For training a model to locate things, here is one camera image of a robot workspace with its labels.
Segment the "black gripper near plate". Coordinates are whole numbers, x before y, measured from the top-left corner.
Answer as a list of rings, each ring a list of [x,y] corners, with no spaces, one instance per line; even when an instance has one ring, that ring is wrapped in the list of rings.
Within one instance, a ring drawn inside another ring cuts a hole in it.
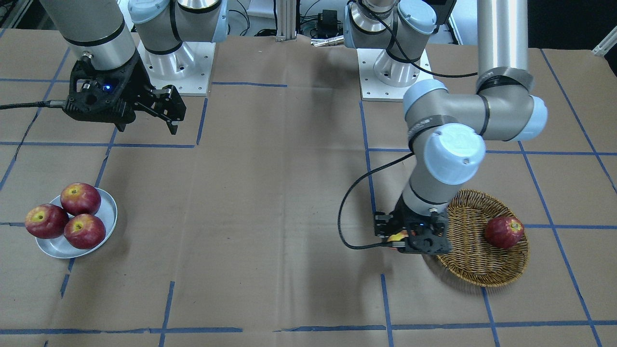
[[[174,85],[154,89],[138,51],[110,70],[95,69],[88,51],[75,62],[63,111],[73,120],[112,123],[123,132],[143,111],[163,120],[176,135],[187,106]]]

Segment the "black gripper near basket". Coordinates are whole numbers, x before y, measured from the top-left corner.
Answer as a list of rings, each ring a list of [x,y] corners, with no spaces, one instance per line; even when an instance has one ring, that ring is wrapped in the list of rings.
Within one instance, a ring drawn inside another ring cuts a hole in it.
[[[399,242],[387,242],[390,235],[407,230],[408,238]],[[448,254],[453,246],[448,237],[449,216],[447,211],[429,209],[428,215],[415,213],[399,199],[390,213],[375,212],[375,235],[381,239],[380,246],[392,248],[403,254]]]

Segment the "silver robot arm near basket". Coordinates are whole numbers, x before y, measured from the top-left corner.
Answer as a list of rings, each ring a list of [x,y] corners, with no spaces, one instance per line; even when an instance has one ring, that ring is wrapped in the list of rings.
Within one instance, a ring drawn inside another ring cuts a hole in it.
[[[531,95],[527,66],[527,0],[477,0],[478,72],[441,78],[478,77],[475,93],[452,94],[443,82],[412,82],[403,95],[403,118],[411,154],[365,173],[342,198],[337,229],[351,250],[388,247],[404,254],[441,255],[451,251],[447,206],[478,171],[485,140],[527,141],[542,132],[548,110]],[[348,48],[384,49],[394,62],[421,59],[438,20],[422,0],[348,0],[344,41]],[[368,176],[415,156],[416,165],[390,213],[373,213],[380,242],[352,245],[341,228],[342,207]]]

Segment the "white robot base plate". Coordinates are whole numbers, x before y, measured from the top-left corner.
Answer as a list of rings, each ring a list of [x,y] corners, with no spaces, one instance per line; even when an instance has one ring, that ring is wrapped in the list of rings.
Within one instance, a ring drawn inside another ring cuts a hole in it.
[[[157,89],[173,85],[181,96],[203,96],[209,92],[215,57],[214,42],[184,42],[173,53],[148,52],[142,42],[137,46],[150,82]]]
[[[421,80],[433,79],[429,59],[423,51],[419,62],[412,64],[395,61],[384,49],[356,50],[361,82],[362,101],[401,102],[407,89]]]

